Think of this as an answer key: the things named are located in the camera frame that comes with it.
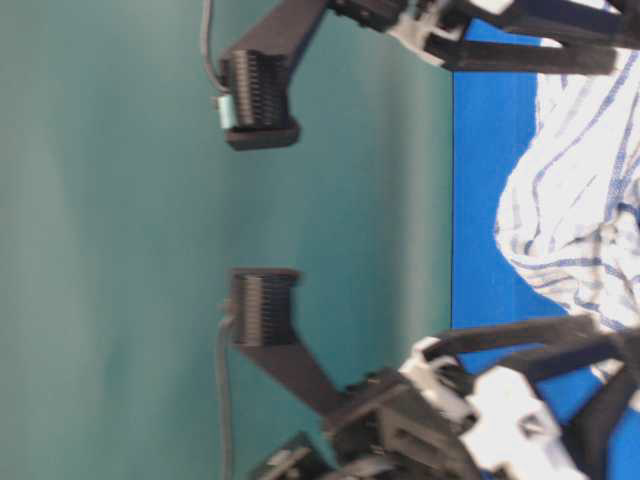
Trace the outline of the black white lower gripper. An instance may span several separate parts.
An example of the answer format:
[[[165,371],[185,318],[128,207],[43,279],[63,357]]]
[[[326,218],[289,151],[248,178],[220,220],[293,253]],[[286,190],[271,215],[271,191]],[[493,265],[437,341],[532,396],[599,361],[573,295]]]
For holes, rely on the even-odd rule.
[[[330,479],[604,479],[609,439],[639,388],[639,335],[588,315],[448,330],[397,370],[347,387],[325,419]],[[615,360],[564,424],[537,383]]]

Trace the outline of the black white upper gripper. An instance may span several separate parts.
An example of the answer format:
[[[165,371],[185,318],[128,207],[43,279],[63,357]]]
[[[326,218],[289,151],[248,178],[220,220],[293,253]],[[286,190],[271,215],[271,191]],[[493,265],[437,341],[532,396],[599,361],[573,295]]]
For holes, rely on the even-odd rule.
[[[612,48],[469,41],[474,18],[558,42],[639,47],[637,1],[331,1],[329,8],[452,72],[608,75],[616,66]]]

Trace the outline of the black lower robot arm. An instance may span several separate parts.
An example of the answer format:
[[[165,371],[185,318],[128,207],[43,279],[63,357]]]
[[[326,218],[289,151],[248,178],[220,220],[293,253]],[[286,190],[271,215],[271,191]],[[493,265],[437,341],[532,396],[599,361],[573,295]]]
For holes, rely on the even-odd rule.
[[[562,2],[541,31],[550,83],[494,237],[561,318],[416,343],[330,411],[332,468],[304,436],[262,479],[603,479],[639,391],[639,5]]]

